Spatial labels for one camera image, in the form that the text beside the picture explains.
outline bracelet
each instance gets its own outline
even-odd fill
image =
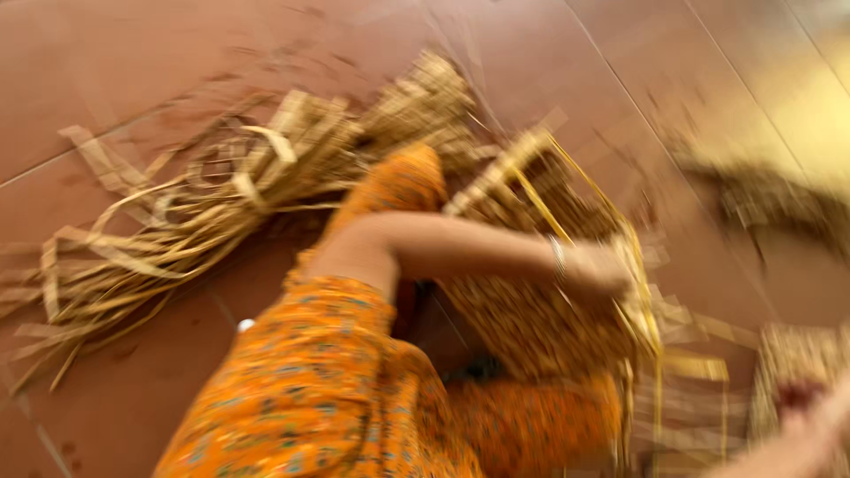
[[[567,279],[567,265],[564,260],[564,247],[557,237],[549,235],[552,252],[555,254],[555,286],[560,288]]]

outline floor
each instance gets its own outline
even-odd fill
[[[0,0],[0,242],[91,225],[115,200],[61,128],[90,128],[144,166],[260,89],[368,104],[430,46],[462,68],[493,128],[560,110],[558,141],[611,198],[624,210],[653,203],[663,294],[752,330],[835,325],[850,270],[789,236],[765,240],[762,270],[666,145],[684,138],[708,156],[846,182],[849,19],[842,0]],[[283,243],[255,238],[155,321],[80,360],[53,394],[42,379],[3,400],[0,475],[148,476],[235,324],[279,293],[292,264]],[[0,322],[0,350],[38,320],[32,308]],[[463,324],[433,320],[441,344],[473,348]],[[754,352],[719,340],[694,349],[728,360],[743,416]],[[7,389],[22,367],[0,372]]]

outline woven material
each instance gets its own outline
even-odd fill
[[[792,230],[850,257],[850,206],[834,192],[801,184],[758,163],[715,166],[689,156],[677,161],[687,171],[714,179],[727,219],[751,234],[756,228]]]
[[[361,118],[346,111],[345,100],[292,91],[266,126],[247,121],[251,108],[270,97],[255,95],[234,106],[144,172],[83,128],[62,132],[104,188],[123,199],[91,230],[69,226],[44,244],[0,247],[0,253],[41,254],[38,269],[0,273],[0,317],[41,300],[48,319],[22,326],[17,334],[37,341],[5,354],[8,360],[37,357],[15,390],[64,357],[52,390],[76,357],[153,318],[177,287],[206,273],[276,213],[338,207],[334,200],[388,152],[422,142],[449,170],[479,157],[465,125],[473,106],[467,85],[434,54],[423,54]],[[157,184],[157,173],[178,159],[186,161],[180,174]],[[108,233],[122,213],[143,229]],[[310,216],[288,224],[304,223],[304,217]],[[76,259],[79,252],[95,259]]]
[[[834,383],[836,375],[850,365],[850,329],[796,327],[771,324],[762,333],[760,363],[750,408],[750,443],[779,433],[774,397],[777,384],[805,378]],[[823,476],[849,477],[847,451],[839,453]]]
[[[645,290],[630,226],[609,202],[584,201],[569,188],[575,166],[570,162],[548,132],[528,132],[444,212],[512,230],[615,244]],[[571,304],[548,285],[496,277],[442,285],[516,378],[581,379],[614,371],[623,361],[655,358],[659,349],[649,297],[642,294],[591,309]]]

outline basket weaving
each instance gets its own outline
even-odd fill
[[[601,202],[569,186],[577,172]],[[615,246],[631,266],[637,291],[619,302],[570,303],[554,285],[490,276],[442,282],[454,306],[515,378],[569,378],[614,371],[628,361],[653,361],[660,349],[649,312],[649,287],[637,238],[628,221],[544,129],[521,136],[444,213],[512,230],[555,234],[564,242],[595,240]]]
[[[774,401],[777,384],[801,378],[834,384],[838,374],[850,365],[848,344],[848,326],[836,331],[825,327],[771,324],[764,330],[747,432],[752,445],[779,433],[779,415]],[[845,446],[822,476],[849,477],[849,453],[850,449]]]

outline person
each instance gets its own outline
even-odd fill
[[[441,217],[445,201],[425,145],[376,165],[299,255],[286,293],[239,335],[155,476],[544,476],[607,452],[621,428],[608,374],[579,387],[444,386],[421,350],[388,336],[400,279],[522,277],[578,300],[631,286],[605,246]]]

